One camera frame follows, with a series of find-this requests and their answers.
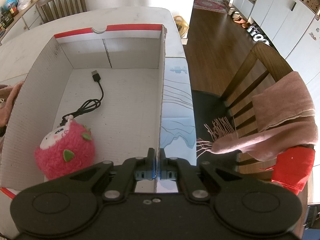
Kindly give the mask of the pink strawberry plush toy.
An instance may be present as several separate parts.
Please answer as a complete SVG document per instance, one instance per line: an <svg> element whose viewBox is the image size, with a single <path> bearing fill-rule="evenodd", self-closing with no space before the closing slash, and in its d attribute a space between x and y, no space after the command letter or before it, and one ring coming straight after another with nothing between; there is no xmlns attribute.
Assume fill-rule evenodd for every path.
<svg viewBox="0 0 320 240"><path fill-rule="evenodd" d="M72 115L66 124L49 132L34 152L36 165L53 180L93 165L95 145L91 130Z"/></svg>

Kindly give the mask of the red cardboard box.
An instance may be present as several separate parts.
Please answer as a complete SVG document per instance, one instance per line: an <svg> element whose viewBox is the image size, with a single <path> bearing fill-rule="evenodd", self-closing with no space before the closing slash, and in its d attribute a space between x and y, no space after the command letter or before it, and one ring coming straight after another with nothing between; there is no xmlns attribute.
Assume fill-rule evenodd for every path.
<svg viewBox="0 0 320 240"><path fill-rule="evenodd" d="M1 152L1 187L47 181L34 152L67 116L91 130L93 164L121 164L159 147L165 42L161 24L78 29L40 46L15 100Z"/></svg>

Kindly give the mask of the pink fleece garment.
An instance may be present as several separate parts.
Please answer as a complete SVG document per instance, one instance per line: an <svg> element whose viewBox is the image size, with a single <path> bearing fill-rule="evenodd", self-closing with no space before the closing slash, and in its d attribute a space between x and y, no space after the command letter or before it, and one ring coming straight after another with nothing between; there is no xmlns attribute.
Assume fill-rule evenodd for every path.
<svg viewBox="0 0 320 240"><path fill-rule="evenodd" d="M15 100L23 84L24 81L21 81L14 86L1 85L1 99L4 100L4 102L1 103L1 127L4 127L8 124Z"/></svg>

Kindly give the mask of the wooden chair near box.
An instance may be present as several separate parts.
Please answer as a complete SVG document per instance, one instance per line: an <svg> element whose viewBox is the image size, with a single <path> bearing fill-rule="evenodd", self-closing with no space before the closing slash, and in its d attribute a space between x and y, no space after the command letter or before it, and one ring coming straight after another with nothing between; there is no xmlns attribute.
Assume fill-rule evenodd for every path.
<svg viewBox="0 0 320 240"><path fill-rule="evenodd" d="M193 90L193 106L197 140L210 141L208 128L213 121L226 118L238 136L252 135L257 131L252 98L271 87L284 76L294 72L285 59L271 46L263 42L256 43L244 62L221 95ZM252 176L266 180L271 172L266 168L276 163L275 159L259 161L247 153L233 151L225 154L213 154L196 145L197 161L212 161L232 170L259 163L262 169Z"/></svg>

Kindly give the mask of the red cloth on chair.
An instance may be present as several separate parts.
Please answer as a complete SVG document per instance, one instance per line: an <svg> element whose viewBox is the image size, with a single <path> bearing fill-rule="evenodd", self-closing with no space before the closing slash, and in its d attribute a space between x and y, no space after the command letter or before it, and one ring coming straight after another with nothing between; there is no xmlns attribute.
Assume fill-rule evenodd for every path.
<svg viewBox="0 0 320 240"><path fill-rule="evenodd" d="M316 151L313 146L296 146L278 155L271 155L263 151L257 156L260 161L275 159L276 163L266 168L271 172L268 183L281 186L295 195L303 191L310 177Z"/></svg>

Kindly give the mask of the pink scarf on chair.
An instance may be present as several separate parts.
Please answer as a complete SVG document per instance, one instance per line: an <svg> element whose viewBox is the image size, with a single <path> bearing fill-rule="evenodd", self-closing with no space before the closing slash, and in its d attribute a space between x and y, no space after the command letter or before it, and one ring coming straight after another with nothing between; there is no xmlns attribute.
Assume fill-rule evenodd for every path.
<svg viewBox="0 0 320 240"><path fill-rule="evenodd" d="M218 118L207 129L211 140L198 139L197 146L213 154L239 150L268 161L289 148L317 144L315 106L298 72L290 72L253 96L252 103L257 124L254 134L240 138L226 118Z"/></svg>

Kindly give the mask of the yellow bag on floor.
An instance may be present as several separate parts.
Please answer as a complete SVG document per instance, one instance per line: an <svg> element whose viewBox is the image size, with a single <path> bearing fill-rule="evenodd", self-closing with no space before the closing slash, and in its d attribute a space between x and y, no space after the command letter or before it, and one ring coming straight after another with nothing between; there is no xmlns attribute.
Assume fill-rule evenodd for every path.
<svg viewBox="0 0 320 240"><path fill-rule="evenodd" d="M183 38L189 30L189 24L184 20L182 16L178 15L174 16L174 21L178 29L180 38Z"/></svg>

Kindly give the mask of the white sneakers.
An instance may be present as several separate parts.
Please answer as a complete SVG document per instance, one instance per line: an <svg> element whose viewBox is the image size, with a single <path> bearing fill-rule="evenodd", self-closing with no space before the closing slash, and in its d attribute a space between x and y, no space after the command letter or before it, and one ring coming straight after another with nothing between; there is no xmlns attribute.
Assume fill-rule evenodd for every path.
<svg viewBox="0 0 320 240"><path fill-rule="evenodd" d="M262 32L260 32L259 29L257 29L254 25L250 25L247 28L247 32L249 33L254 42L263 42L268 46L271 45L267 37Z"/></svg>

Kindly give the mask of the orange slippers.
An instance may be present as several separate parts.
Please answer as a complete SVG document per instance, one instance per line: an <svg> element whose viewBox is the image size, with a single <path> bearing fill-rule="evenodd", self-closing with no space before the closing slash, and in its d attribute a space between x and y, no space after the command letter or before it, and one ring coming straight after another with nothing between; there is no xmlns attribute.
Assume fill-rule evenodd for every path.
<svg viewBox="0 0 320 240"><path fill-rule="evenodd" d="M243 28L247 29L251 26L251 24L249 22L247 22L242 15L240 14L240 12L238 12L237 10L235 10L234 8L230 8L228 11L228 15L231 16L233 22L240 24Z"/></svg>

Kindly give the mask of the red patterned rug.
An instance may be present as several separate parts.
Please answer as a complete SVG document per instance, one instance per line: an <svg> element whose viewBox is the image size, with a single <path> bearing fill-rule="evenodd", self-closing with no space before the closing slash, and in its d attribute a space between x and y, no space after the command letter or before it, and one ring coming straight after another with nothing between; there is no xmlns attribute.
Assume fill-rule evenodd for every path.
<svg viewBox="0 0 320 240"><path fill-rule="evenodd" d="M227 6L223 0L194 0L193 8L227 14Z"/></svg>

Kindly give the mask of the wooden chair far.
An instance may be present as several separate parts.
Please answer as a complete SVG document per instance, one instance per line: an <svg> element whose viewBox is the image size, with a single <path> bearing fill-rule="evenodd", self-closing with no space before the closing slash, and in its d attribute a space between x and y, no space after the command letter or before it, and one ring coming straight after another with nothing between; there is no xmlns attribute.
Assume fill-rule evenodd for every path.
<svg viewBox="0 0 320 240"><path fill-rule="evenodd" d="M44 23L87 11L85 0L39 0L36 7Z"/></svg>

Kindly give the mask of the wooden sideboard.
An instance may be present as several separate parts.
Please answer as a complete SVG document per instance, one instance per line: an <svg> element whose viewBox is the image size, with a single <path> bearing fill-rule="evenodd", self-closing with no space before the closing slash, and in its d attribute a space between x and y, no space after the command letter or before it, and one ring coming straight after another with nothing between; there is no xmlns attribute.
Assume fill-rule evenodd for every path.
<svg viewBox="0 0 320 240"><path fill-rule="evenodd" d="M9 25L5 33L1 36L1 45L9 40L44 24L44 21L36 7L39 0L31 0L31 3L21 10Z"/></svg>

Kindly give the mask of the blue round helmet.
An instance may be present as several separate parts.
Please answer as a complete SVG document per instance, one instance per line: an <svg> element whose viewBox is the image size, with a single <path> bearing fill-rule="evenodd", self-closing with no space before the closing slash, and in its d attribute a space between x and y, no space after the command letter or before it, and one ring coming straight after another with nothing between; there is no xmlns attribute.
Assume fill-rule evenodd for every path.
<svg viewBox="0 0 320 240"><path fill-rule="evenodd" d="M6 0L6 2L3 5L3 8L5 10L9 10L12 4L16 7L18 5L18 0Z"/></svg>

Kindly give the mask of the white wall cabinet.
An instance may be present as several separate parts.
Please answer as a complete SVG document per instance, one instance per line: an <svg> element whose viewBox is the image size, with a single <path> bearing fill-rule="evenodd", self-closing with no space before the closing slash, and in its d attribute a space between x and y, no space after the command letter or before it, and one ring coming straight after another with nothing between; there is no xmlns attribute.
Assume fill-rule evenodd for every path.
<svg viewBox="0 0 320 240"><path fill-rule="evenodd" d="M245 19L255 23L292 69L306 82L319 72L319 32L311 0L233 0Z"/></svg>

